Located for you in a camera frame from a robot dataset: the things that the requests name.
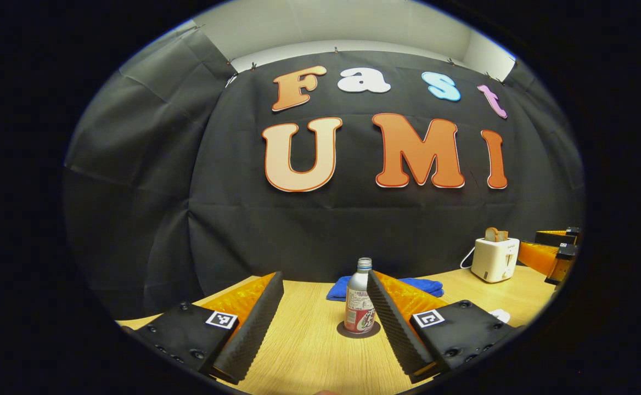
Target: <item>bottle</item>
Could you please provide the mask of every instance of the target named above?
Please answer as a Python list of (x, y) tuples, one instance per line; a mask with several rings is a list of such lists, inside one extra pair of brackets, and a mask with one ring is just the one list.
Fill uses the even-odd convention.
[(374, 306), (367, 294), (367, 275), (371, 268), (371, 258), (359, 258), (357, 273), (347, 282), (345, 329), (348, 332), (368, 332), (374, 325)]

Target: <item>power cord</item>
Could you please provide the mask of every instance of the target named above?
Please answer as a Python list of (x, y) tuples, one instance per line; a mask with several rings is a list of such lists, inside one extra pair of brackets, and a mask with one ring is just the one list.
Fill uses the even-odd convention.
[(464, 261), (466, 261), (466, 259), (469, 257), (469, 255), (471, 255), (471, 253), (474, 252), (474, 248), (476, 248), (476, 246), (472, 247), (471, 250), (469, 250), (469, 253), (467, 255), (464, 255), (464, 258), (459, 263), (459, 268), (471, 268), (471, 265), (469, 265), (468, 267), (463, 267), (462, 264), (464, 263)]

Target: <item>ceiling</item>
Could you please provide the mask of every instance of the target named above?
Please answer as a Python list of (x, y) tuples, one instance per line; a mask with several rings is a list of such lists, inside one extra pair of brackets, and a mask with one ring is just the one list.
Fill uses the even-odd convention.
[(370, 40), (463, 60), (472, 31), (411, 0), (234, 0), (193, 20), (228, 59), (293, 43)]

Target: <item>table surface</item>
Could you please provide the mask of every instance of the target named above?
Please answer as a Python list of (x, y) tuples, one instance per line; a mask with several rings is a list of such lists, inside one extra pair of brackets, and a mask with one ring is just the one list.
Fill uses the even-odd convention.
[[(471, 300), (491, 312), (502, 308), (510, 313), (509, 325), (527, 325), (549, 302), (554, 285), (529, 267), (516, 267), (511, 279), (487, 283), (470, 270), (427, 275), (419, 278), (443, 283), (445, 302)], [(217, 297), (244, 283), (194, 302)], [(336, 327), (343, 321), (345, 303), (326, 300), (331, 283), (284, 280), (284, 296), (266, 333), (257, 357), (245, 380), (238, 385), (223, 384), (243, 392), (265, 394), (307, 394), (330, 390), (342, 395), (398, 393), (426, 381), (411, 384), (403, 374), (382, 327), (364, 339), (341, 336)], [(133, 329), (157, 318), (116, 321)]]

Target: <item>bottle label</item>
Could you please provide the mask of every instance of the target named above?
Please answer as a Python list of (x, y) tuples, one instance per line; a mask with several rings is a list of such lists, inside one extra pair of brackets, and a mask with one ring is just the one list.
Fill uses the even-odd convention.
[(374, 306), (366, 291), (347, 290), (345, 303), (345, 329), (363, 333), (374, 325)]

